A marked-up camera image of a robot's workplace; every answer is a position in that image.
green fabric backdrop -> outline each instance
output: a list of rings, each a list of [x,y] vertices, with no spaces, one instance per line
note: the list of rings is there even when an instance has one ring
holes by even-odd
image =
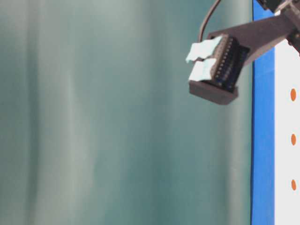
[[[250,223],[251,67],[189,95],[213,0],[3,0],[0,224]],[[207,31],[249,22],[223,1]]]

black connector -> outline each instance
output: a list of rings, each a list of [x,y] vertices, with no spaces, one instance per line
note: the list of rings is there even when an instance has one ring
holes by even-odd
[[[241,46],[237,39],[223,35],[212,55],[217,62],[210,71],[212,77],[210,83],[223,90],[233,92],[248,52],[249,49]]]
[[[249,49],[241,46],[234,37],[222,35],[220,43],[210,57],[217,59],[210,70],[211,80],[190,81],[190,93],[220,105],[230,103],[237,97],[235,84],[248,52]]]

blue strip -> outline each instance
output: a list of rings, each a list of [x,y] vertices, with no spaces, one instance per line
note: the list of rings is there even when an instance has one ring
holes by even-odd
[[[253,0],[253,19],[273,16]],[[274,225],[275,51],[253,65],[252,112],[252,225]]]

